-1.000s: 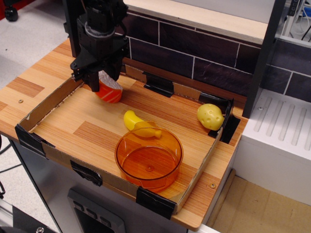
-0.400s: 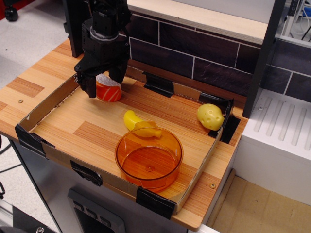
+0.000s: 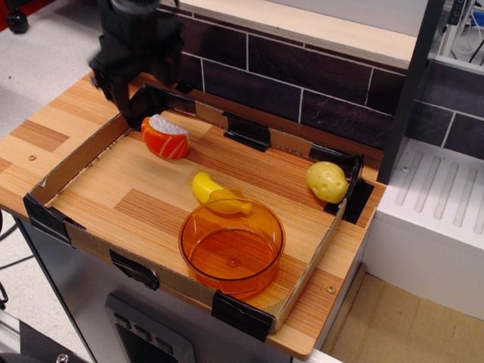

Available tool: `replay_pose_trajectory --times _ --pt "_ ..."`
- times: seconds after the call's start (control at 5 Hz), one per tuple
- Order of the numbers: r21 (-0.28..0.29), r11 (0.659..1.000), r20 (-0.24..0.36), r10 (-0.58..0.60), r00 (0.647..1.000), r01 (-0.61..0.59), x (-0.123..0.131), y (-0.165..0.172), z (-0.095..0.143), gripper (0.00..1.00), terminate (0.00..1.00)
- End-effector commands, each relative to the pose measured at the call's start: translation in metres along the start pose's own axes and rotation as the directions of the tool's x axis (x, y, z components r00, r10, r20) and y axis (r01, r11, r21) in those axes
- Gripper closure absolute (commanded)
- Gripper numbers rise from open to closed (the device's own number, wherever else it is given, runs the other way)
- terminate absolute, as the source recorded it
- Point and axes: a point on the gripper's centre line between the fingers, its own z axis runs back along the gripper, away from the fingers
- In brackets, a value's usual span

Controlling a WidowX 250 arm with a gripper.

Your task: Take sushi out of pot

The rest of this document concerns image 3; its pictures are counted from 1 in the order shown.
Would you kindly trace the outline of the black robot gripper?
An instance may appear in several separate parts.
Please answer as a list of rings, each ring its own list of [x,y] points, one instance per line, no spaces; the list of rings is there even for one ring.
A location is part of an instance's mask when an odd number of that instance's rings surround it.
[[[101,50],[89,61],[93,82],[126,121],[132,118],[128,84],[149,72],[168,87],[182,60],[182,19],[158,3],[99,3]]]

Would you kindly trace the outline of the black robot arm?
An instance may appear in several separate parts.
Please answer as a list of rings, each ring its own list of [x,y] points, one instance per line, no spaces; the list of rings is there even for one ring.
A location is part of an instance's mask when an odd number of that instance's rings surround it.
[[[89,61],[92,81],[129,120],[129,83],[149,72],[171,86],[178,75],[184,39],[182,19],[159,10],[158,1],[99,1],[101,49]]]

